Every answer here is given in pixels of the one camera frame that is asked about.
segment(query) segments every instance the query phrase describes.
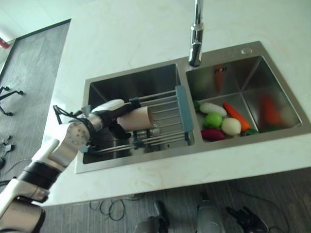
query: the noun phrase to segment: black glove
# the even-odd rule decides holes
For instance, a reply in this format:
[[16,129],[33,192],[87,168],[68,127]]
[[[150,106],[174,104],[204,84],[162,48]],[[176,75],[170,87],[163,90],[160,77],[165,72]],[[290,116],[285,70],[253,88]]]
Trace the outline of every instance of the black glove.
[[232,215],[237,223],[243,228],[245,233],[267,233],[267,225],[247,207],[243,207],[244,210],[236,211],[230,207],[227,207],[227,212]]

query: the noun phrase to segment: marble countertop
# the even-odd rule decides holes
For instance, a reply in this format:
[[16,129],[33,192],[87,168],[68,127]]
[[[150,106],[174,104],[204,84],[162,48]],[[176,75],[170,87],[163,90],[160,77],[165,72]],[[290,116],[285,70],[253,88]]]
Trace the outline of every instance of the marble countertop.
[[[205,0],[203,52],[261,41],[311,116],[310,1]],[[85,80],[188,56],[192,0],[105,0],[78,8],[59,65],[43,142],[57,125],[52,105],[81,108]],[[56,205],[311,165],[311,134],[75,174],[73,161],[44,205]]]

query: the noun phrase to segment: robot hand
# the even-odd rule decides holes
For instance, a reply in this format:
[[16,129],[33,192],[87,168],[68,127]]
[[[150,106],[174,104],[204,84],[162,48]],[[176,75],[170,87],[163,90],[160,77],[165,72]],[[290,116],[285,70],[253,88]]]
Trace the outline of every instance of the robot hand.
[[32,202],[48,199],[50,187],[75,158],[81,146],[92,141],[96,132],[108,127],[116,137],[129,137],[116,124],[116,119],[137,107],[124,104],[123,100],[112,100],[93,109],[85,118],[57,108],[59,114],[73,117],[74,121],[59,125],[54,139],[37,151],[20,176],[12,179],[0,194],[0,232],[38,232],[45,213]]

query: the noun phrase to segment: faucet spout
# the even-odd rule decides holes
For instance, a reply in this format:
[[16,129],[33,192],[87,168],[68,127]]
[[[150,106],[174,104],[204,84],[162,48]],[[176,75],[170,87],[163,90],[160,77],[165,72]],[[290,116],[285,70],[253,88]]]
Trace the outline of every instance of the faucet spout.
[[202,23],[203,0],[195,0],[195,18],[191,26],[191,48],[189,65],[198,67],[201,64],[204,24]]

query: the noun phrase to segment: dish drying rack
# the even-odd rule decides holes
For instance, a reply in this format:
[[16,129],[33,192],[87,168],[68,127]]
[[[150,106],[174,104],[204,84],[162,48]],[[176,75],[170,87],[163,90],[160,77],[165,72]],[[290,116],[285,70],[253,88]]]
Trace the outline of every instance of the dish drying rack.
[[139,104],[141,107],[148,106],[153,115],[154,128],[133,131],[127,140],[110,138],[103,144],[107,145],[106,142],[108,141],[110,143],[119,141],[121,145],[92,151],[91,154],[102,155],[139,148],[147,148],[149,152],[152,152],[159,150],[156,146],[167,145],[166,147],[169,148],[170,143],[184,142],[184,145],[190,144],[190,132],[193,130],[193,123],[183,86],[176,86],[175,90],[172,91],[132,98],[129,101],[133,104]]

